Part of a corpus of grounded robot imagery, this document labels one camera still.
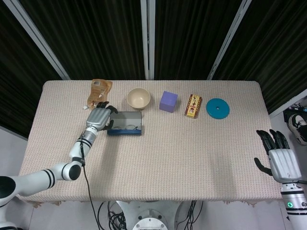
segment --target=cable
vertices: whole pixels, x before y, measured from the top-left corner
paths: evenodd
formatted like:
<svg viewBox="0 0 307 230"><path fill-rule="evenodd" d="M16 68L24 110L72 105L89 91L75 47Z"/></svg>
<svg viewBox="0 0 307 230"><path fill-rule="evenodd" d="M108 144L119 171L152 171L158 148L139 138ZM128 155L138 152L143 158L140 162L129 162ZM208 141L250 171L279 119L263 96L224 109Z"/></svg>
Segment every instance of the cable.
<svg viewBox="0 0 307 230"><path fill-rule="evenodd" d="M99 208L98 208L97 220L98 220L98 224L99 224L100 228L101 228L102 230L105 230L105 229L102 227L102 225L100 224L100 219L99 219L99 213L100 213L100 210L101 210L101 207L102 207L103 204L104 204L104 202L102 202L101 205L100 205Z"/></svg>
<svg viewBox="0 0 307 230"><path fill-rule="evenodd" d="M186 222L186 225L184 227L184 230L193 230L193 224L197 221L198 217L200 216L201 214L201 211L202 211L202 207L203 207L203 201L201 202L201 208L200 208L200 211L197 215L197 217L194 219L194 208L196 206L196 200L193 200L191 201L191 204L190 204L190 207L189 207L189 210L188 210L188 214L187 214L187 217L179 222L177 224L177 227L176 227L176 230L178 230L178 226L181 224L181 223L184 223Z"/></svg>
<svg viewBox="0 0 307 230"><path fill-rule="evenodd" d="M111 206L110 203L111 202L109 201L107 204L107 218L109 220L110 230L127 230L124 213L121 212L117 214L114 211L111 211L111 208L115 203Z"/></svg>
<svg viewBox="0 0 307 230"><path fill-rule="evenodd" d="M82 158L84 159L84 151L83 151L83 142L82 141L80 141L80 150L81 150ZM92 209L93 209L93 212L94 212L95 220L96 220L96 223L97 223L97 226L98 226L98 230L100 230L98 219L97 219L97 216L96 216L95 208L94 208L92 197L91 197L90 184L88 183L88 179L87 179L86 172L85 172L85 164L83 165L83 173L84 173L84 177L85 177L85 180L86 180L88 195L90 197L90 201L91 201Z"/></svg>

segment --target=robot finger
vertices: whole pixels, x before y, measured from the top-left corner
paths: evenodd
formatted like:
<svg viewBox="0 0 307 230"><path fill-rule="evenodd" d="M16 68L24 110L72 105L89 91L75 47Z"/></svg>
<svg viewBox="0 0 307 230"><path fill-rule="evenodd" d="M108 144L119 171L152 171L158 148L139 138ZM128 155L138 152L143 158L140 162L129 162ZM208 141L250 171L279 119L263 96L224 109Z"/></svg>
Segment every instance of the robot finger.
<svg viewBox="0 0 307 230"><path fill-rule="evenodd" d="M276 148L276 145L272 137L266 131L263 131L263 130L257 130L256 132L260 136L263 146L265 148L265 151L267 152L267 155L268 155L270 150Z"/></svg>
<svg viewBox="0 0 307 230"><path fill-rule="evenodd" d="M96 108L105 108L107 104L109 104L109 102L99 102Z"/></svg>
<svg viewBox="0 0 307 230"><path fill-rule="evenodd" d="M114 125L114 120L110 120L110 123L105 126L102 130L111 130Z"/></svg>
<svg viewBox="0 0 307 230"><path fill-rule="evenodd" d="M272 170L269 169L269 168L264 167L257 157L254 158L254 161L255 161L255 164L256 164L257 168L259 168L259 170L261 172L264 172L264 173L268 174L269 176L273 176Z"/></svg>
<svg viewBox="0 0 307 230"><path fill-rule="evenodd" d="M107 107L107 109L111 110L111 114L112 114L112 113L118 114L117 109L116 109L115 107L111 106L111 105L109 105L109 106Z"/></svg>
<svg viewBox="0 0 307 230"><path fill-rule="evenodd" d="M284 148L284 149L290 149L289 144L288 144L288 141L287 141L287 138L286 138L281 132L277 131L277 133L279 134L279 136L280 136L281 139L282 139L283 148Z"/></svg>
<svg viewBox="0 0 307 230"><path fill-rule="evenodd" d="M283 141L282 141L282 137L280 136L279 133L275 132L273 129L270 129L270 133L272 134L274 140L275 140L275 144L276 147L278 149L283 149Z"/></svg>

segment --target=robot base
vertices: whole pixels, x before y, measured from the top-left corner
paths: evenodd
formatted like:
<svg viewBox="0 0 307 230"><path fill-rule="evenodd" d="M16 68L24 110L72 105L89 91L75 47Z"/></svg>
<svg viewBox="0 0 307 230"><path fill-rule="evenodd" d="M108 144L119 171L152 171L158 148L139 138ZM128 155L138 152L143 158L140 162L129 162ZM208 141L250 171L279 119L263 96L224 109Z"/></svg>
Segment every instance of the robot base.
<svg viewBox="0 0 307 230"><path fill-rule="evenodd" d="M181 202L123 202L117 201L124 212L127 229L131 230L174 230L175 215Z"/></svg>

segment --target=box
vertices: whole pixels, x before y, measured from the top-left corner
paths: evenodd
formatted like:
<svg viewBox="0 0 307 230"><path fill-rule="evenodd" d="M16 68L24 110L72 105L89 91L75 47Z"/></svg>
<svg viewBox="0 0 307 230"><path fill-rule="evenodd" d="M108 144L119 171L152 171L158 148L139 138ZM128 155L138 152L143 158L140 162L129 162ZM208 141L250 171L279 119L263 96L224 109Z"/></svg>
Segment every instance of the box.
<svg viewBox="0 0 307 230"><path fill-rule="evenodd" d="M107 131L110 136L141 135L142 113L141 112L118 112L110 115L114 121L112 129Z"/></svg>
<svg viewBox="0 0 307 230"><path fill-rule="evenodd" d="M177 97L178 95L175 93L164 91L160 101L159 109L170 113L174 112Z"/></svg>
<svg viewBox="0 0 307 230"><path fill-rule="evenodd" d="M198 112L200 111L201 102L202 102L202 97L199 97L198 95L195 94L191 94L186 111L184 113L185 116L191 118L197 118Z"/></svg>

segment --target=snack package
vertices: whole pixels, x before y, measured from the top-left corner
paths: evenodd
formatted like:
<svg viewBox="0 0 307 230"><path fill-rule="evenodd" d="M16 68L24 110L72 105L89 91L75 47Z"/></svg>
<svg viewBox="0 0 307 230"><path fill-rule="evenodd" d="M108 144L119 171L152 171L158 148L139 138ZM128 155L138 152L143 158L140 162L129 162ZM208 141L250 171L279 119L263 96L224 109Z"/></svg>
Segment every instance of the snack package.
<svg viewBox="0 0 307 230"><path fill-rule="evenodd" d="M112 88L112 82L103 79L93 79L91 93L87 98L86 108L94 109L99 102L105 102L106 96Z"/></svg>
<svg viewBox="0 0 307 230"><path fill-rule="evenodd" d="M185 111L185 116L191 118L197 118L198 113L200 111L201 102L202 102L202 97L199 97L198 95L195 94L191 94Z"/></svg>

